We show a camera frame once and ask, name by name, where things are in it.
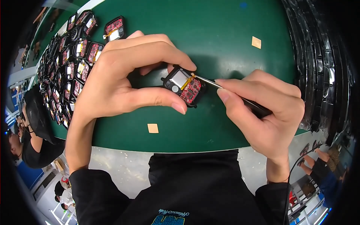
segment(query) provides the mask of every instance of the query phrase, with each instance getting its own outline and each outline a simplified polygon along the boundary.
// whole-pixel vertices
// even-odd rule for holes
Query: finger
[[[273,75],[266,73],[260,69],[254,70],[243,80],[263,82],[263,83],[281,91],[284,94],[291,95],[291,96],[294,96],[297,98],[301,98],[301,91],[297,86],[288,84],[288,83],[286,83],[286,82],[284,82],[284,81],[274,77]]]
[[[141,37],[141,36],[145,36],[143,32],[135,31],[134,33],[130,34],[129,37],[127,37],[126,39],[130,39],[130,38],[134,38],[134,37]]]
[[[153,105],[169,106],[181,114],[185,114],[187,110],[185,102],[178,95],[162,87],[134,89],[123,95],[124,98],[117,102],[117,106],[123,112],[132,112],[140,107]]]
[[[251,135],[261,132],[263,122],[244,105],[243,100],[237,94],[226,89],[218,89],[217,95],[226,107],[226,115],[244,134]]]
[[[141,37],[144,36],[144,33],[141,31],[135,31],[134,33],[132,33],[129,37],[127,37],[126,39],[130,39],[130,38],[135,38],[135,37]],[[148,65],[148,66],[144,66],[140,68],[140,75],[144,76],[148,73],[150,73],[151,70],[155,69],[156,67],[160,66],[161,63],[155,63],[152,65]]]
[[[275,115],[284,112],[285,109],[291,113],[301,108],[300,98],[286,95],[262,82],[238,79],[216,80],[216,82],[223,88],[270,109]]]
[[[164,42],[168,43],[169,45],[175,47],[175,45],[170,41],[168,36],[166,36],[165,34],[152,34],[152,35],[136,37],[137,35],[140,35],[140,34],[139,33],[134,34],[134,37],[129,38],[129,39],[120,39],[120,40],[113,40],[113,41],[108,42],[105,45],[102,53],[104,53],[106,51],[110,51],[110,50],[124,49],[124,48],[132,47],[135,45],[141,45],[141,44],[151,43],[151,42],[156,42],[156,41],[164,41]]]
[[[123,75],[128,75],[135,68],[158,62],[178,64],[190,71],[196,70],[195,64],[188,55],[164,41],[145,43],[102,53],[102,58],[99,58],[94,68],[103,69],[102,73],[106,71],[109,74],[116,73],[116,75],[119,75],[119,72],[121,72]]]
[[[140,75],[144,76],[148,73],[150,73],[151,70],[159,67],[161,65],[161,62],[152,64],[152,65],[148,65],[148,66],[143,66],[140,68]]]

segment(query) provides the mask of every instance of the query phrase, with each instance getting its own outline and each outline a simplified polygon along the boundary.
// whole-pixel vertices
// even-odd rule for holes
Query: fingernail
[[[217,95],[219,96],[219,98],[222,100],[222,102],[225,104],[225,102],[228,100],[229,98],[229,93],[225,90],[225,89],[222,89],[222,88],[219,88],[217,91],[216,91]]]
[[[215,79],[215,83],[223,82],[225,79]]]
[[[184,108],[183,108],[181,105],[176,104],[176,103],[173,103],[173,104],[171,104],[171,107],[172,107],[173,109],[175,109],[176,111],[178,111],[179,113],[185,115],[185,110],[184,110]]]

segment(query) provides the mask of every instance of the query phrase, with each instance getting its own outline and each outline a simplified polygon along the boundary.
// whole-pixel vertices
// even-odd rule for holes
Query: black t-shirt
[[[121,193],[107,172],[77,170],[69,178],[77,220],[86,225],[282,225],[287,183],[264,185],[254,196],[242,180],[237,152],[154,154],[151,187],[135,199]]]
[[[33,169],[44,168],[49,165],[63,153],[65,148],[64,143],[53,145],[46,140],[42,140],[40,152],[36,152],[30,140],[31,135],[26,129],[21,140],[24,143],[21,158],[28,167]]]

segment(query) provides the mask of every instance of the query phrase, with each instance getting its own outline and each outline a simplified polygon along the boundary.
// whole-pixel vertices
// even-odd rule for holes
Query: blue wall
[[[32,169],[24,162],[18,165],[17,170],[29,190],[32,189],[36,182],[44,175],[42,169]]]

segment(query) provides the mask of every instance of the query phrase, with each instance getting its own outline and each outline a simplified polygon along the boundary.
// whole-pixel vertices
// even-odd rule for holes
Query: tan adhesive pad
[[[149,133],[152,133],[152,134],[159,133],[157,123],[148,123],[148,129],[149,129]]]
[[[252,36],[251,45],[261,49],[261,40]]]

